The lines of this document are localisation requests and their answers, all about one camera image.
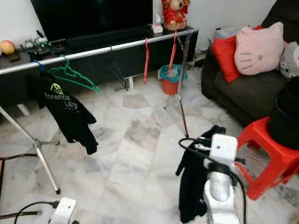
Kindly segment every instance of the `green hanger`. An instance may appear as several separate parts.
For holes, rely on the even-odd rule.
[[[59,79],[62,79],[64,81],[67,81],[67,82],[71,82],[71,83],[75,83],[77,85],[81,85],[85,88],[88,88],[90,90],[94,90],[94,91],[97,91],[97,92],[100,92],[100,88],[95,86],[94,83],[92,81],[90,81],[88,78],[86,78],[85,76],[81,75],[79,72],[73,70],[71,67],[70,67],[70,62],[69,60],[64,56],[64,55],[61,55],[61,57],[64,57],[65,60],[66,60],[66,64],[64,67],[58,67],[58,68],[53,68],[53,69],[50,69],[49,72],[55,77],[55,78],[59,78]],[[77,76],[79,76],[80,78],[84,79],[85,81],[89,82],[91,86],[88,86],[88,85],[85,85],[83,83],[80,83],[80,82],[77,82],[77,81],[74,81],[74,80],[71,80],[71,79],[68,79],[68,78],[64,78],[64,77],[60,77],[60,76],[57,76],[55,75],[55,72],[58,72],[58,71],[63,71],[65,75],[67,76],[71,76],[73,78],[77,78]]]

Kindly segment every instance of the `pink hello kitty pillow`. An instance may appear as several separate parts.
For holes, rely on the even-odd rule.
[[[276,69],[284,50],[284,25],[274,23],[271,27],[252,30],[242,28],[237,34],[235,64],[240,73],[256,75]]]

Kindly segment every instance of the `figurine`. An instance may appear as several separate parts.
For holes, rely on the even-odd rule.
[[[187,26],[185,12],[189,0],[162,0],[164,25],[168,30],[184,29]]]

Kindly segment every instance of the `dark gray sofa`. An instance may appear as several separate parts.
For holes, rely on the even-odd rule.
[[[299,0],[278,0],[261,24],[264,28],[281,21],[284,40],[299,43]],[[287,80],[279,71],[241,76],[227,83],[210,48],[201,72],[202,93],[231,111],[243,124],[269,116],[275,97]]]

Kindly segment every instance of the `metal tripod leg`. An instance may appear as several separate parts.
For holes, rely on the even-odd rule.
[[[48,166],[48,163],[47,163],[47,161],[46,161],[46,159],[45,159],[45,157],[43,155],[43,152],[40,150],[39,147],[35,147],[35,150],[37,151],[37,155],[40,158],[43,166],[45,167],[47,175],[48,175],[48,177],[49,177],[49,179],[50,179],[50,181],[51,181],[51,183],[52,183],[52,185],[54,187],[54,190],[55,190],[56,194],[59,195],[60,194],[60,188],[56,184],[56,181],[55,181],[55,179],[53,177],[53,174],[52,174],[52,172],[51,172],[51,170],[50,170],[50,168]]]
[[[186,138],[189,137],[189,133],[188,133],[188,129],[187,129],[187,123],[186,123],[186,118],[185,118],[185,113],[184,113],[184,109],[183,109],[183,104],[182,104],[182,97],[180,94],[178,94],[178,99],[179,99],[179,106],[181,108],[181,115],[182,115],[182,119],[183,119],[183,123],[184,123],[184,134],[186,136]]]
[[[177,100],[177,95],[175,95],[174,98],[163,107],[163,109],[167,109],[176,100]]]
[[[60,142],[59,141],[42,141],[41,144],[42,145],[59,145]]]
[[[16,120],[14,120],[1,106],[0,106],[0,113],[17,129],[19,129],[26,137],[29,139],[32,144],[33,148],[37,151],[37,155],[39,156],[41,162],[43,163],[43,166],[46,169],[47,175],[54,187],[54,190],[56,191],[57,194],[60,194],[60,189],[58,188],[56,181],[53,177],[53,174],[51,173],[51,170],[47,164],[47,161],[45,160],[45,157],[41,151],[42,143],[39,139],[34,139],[33,136],[27,132]],[[50,141],[50,142],[44,142],[44,144],[49,145],[49,144],[58,144],[58,141]]]

